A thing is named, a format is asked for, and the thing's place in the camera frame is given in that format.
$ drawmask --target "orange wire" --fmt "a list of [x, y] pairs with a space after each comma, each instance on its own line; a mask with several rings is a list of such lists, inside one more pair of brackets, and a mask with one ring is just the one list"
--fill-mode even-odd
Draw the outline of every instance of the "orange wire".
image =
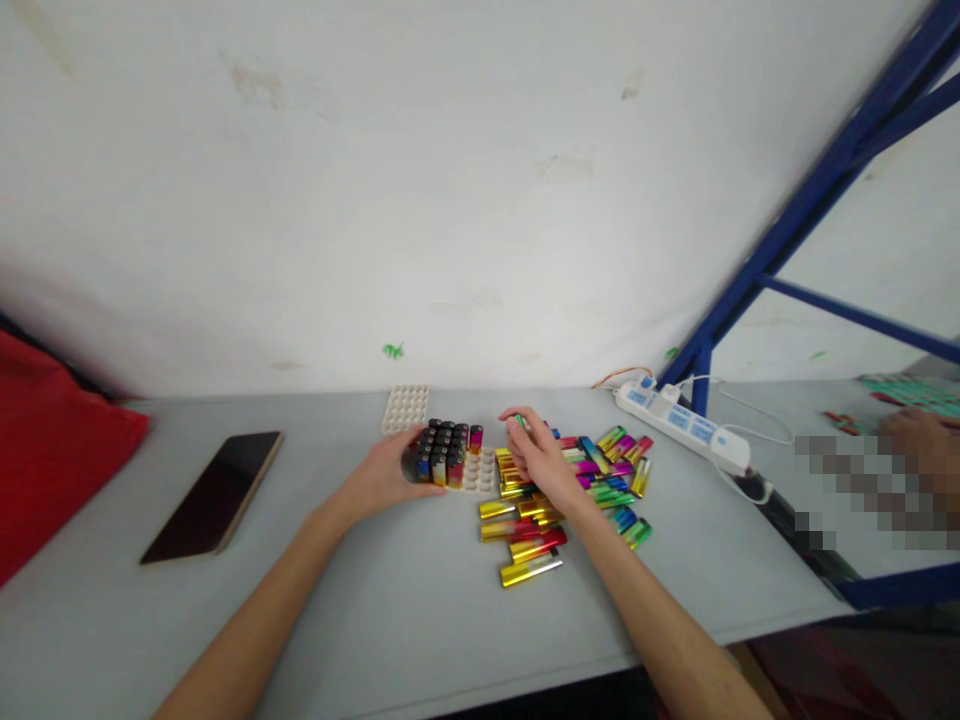
[[607, 380], [609, 380], [610, 378], [616, 377], [617, 375], [623, 375], [623, 373], [625, 373], [625, 372], [631, 372], [632, 370], [643, 370], [647, 375], [649, 375], [650, 377], [653, 377], [653, 373], [650, 372], [650, 368], [645, 368], [643, 365], [636, 365], [635, 367], [632, 367], [632, 368], [624, 368], [623, 370], [617, 370], [616, 372], [610, 373], [610, 374], [607, 375], [603, 380], [601, 380], [601, 381], [598, 382], [597, 384], [591, 386], [590, 389], [591, 389], [591, 390], [596, 390], [598, 387], [600, 387], [601, 385], [603, 385], [603, 384], [604, 384]]

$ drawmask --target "green mark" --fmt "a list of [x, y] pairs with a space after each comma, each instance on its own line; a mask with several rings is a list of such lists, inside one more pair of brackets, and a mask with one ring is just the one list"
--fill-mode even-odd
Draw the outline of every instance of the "green mark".
[[391, 360], [399, 360], [403, 357], [403, 343], [400, 343], [399, 345], [391, 345], [390, 343], [387, 343], [383, 346], [383, 354]]

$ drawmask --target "work table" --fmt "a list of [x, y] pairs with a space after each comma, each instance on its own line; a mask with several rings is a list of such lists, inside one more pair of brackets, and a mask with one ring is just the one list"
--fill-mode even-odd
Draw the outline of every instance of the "work table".
[[[140, 450], [0, 591], [0, 715], [148, 716], [306, 514], [380, 438], [386, 400], [130, 404], [151, 417]], [[484, 444], [499, 447], [505, 432], [495, 418], [513, 404], [533, 406], [564, 435], [598, 437], [622, 424], [655, 440], [650, 484], [633, 506], [654, 531], [637, 553], [718, 643], [851, 612], [706, 460], [618, 410], [608, 392], [433, 390], [428, 412], [482, 424]], [[282, 430], [284, 443], [226, 550], [140, 567], [223, 440], [268, 430]], [[478, 539], [486, 497], [451, 490], [354, 528], [297, 623], [259, 716], [429, 717], [636, 664], [572, 533], [561, 568], [501, 588], [507, 549]]]

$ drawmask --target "white wall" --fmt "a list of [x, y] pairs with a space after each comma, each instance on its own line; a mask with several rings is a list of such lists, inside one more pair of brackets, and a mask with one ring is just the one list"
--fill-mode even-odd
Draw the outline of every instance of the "white wall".
[[0, 0], [0, 309], [149, 396], [660, 366], [924, 5]]
[[[952, 77], [955, 66], [945, 76]], [[785, 280], [953, 338], [960, 333], [960, 108], [877, 156], [780, 273]], [[714, 354], [738, 380], [900, 372], [925, 353], [764, 292]], [[912, 370], [951, 377], [956, 366]]]

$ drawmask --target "cable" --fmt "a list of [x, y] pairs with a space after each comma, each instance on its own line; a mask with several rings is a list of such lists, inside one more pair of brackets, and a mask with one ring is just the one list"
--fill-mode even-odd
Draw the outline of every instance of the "cable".
[[[687, 383], [694, 382], [695, 380], [704, 380], [704, 379], [716, 380], [718, 385], [727, 382], [723, 378], [717, 377], [716, 375], [694, 375], [692, 377], [686, 378], [685, 380], [682, 380], [680, 383], [677, 384], [676, 387], [679, 389], [679, 388], [682, 388]], [[730, 400], [733, 400], [734, 402], [740, 403], [741, 405], [745, 405], [751, 410], [756, 410], [758, 413], [761, 413], [762, 415], [766, 415], [768, 418], [771, 418], [772, 420], [776, 420], [778, 423], [780, 423], [783, 429], [787, 431], [787, 435], [790, 437], [790, 439], [782, 440], [780, 438], [770, 437], [769, 435], [764, 435], [763, 433], [759, 433], [756, 430], [752, 430], [751, 428], [743, 427], [742, 425], [734, 425], [733, 423], [718, 425], [717, 426], [718, 430], [721, 428], [730, 428], [732, 430], [739, 430], [740, 432], [748, 433], [761, 440], [769, 440], [770, 442], [777, 443], [778, 445], [793, 445], [794, 441], [796, 440], [796, 435], [794, 435], [793, 430], [790, 429], [790, 426], [787, 425], [787, 423], [784, 420], [777, 417], [773, 413], [764, 410], [763, 408], [759, 408], [756, 405], [753, 405], [752, 403], [748, 403], [746, 400], [741, 400], [740, 398], [735, 397], [728, 392], [725, 392], [723, 388], [718, 387], [717, 392], [719, 392], [724, 397], [729, 398]], [[766, 479], [763, 480], [763, 497], [760, 498], [759, 500], [754, 500], [749, 495], [747, 495], [739, 485], [737, 485], [736, 481], [730, 476], [729, 473], [726, 473], [723, 471], [723, 469], [716, 463], [715, 460], [711, 458], [710, 463], [717, 469], [717, 473], [719, 473], [720, 477], [723, 478], [723, 481], [727, 483], [730, 487], [732, 487], [734, 491], [747, 502], [753, 503], [754, 505], [766, 505], [768, 502], [770, 502], [770, 498], [773, 495], [774, 488], [773, 488], [773, 484], [769, 480], [766, 480]]]
[[610, 378], [616, 377], [617, 375], [623, 375], [623, 373], [625, 373], [625, 372], [632, 372], [633, 370], [643, 370], [647, 375], [649, 375], [650, 377], [653, 377], [653, 373], [650, 371], [650, 368], [645, 368], [643, 365], [637, 365], [637, 366], [632, 367], [632, 368], [624, 368], [623, 370], [617, 370], [617, 371], [615, 371], [615, 372], [610, 373], [609, 375], [607, 375], [607, 376], [606, 376], [603, 380], [601, 380], [600, 382], [594, 383], [594, 384], [590, 387], [590, 389], [591, 389], [591, 390], [596, 390], [597, 388], [602, 387], [603, 384], [604, 384], [607, 380], [609, 380]]

